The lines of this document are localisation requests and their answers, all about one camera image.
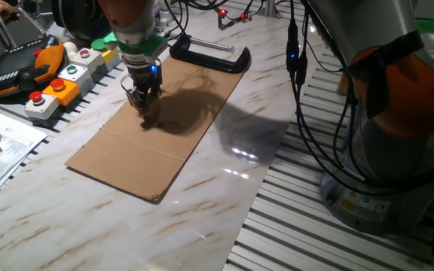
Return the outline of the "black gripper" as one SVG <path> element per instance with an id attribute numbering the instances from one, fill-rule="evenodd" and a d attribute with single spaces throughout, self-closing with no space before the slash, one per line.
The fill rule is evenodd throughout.
<path id="1" fill-rule="evenodd" d="M 160 112 L 160 94 L 163 81 L 161 67 L 157 64 L 150 64 L 144 68 L 128 68 L 129 76 L 133 80 L 133 85 L 129 90 L 132 94 L 132 106 L 139 113 L 146 115 L 158 115 Z M 145 101 L 139 98 L 137 93 L 147 96 Z"/>

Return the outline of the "bystander bare hand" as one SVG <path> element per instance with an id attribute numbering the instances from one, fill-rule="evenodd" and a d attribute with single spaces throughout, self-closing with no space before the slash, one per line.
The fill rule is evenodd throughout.
<path id="1" fill-rule="evenodd" d="M 9 21 L 14 8 L 4 0 L 0 0 L 0 17 L 5 21 Z"/>

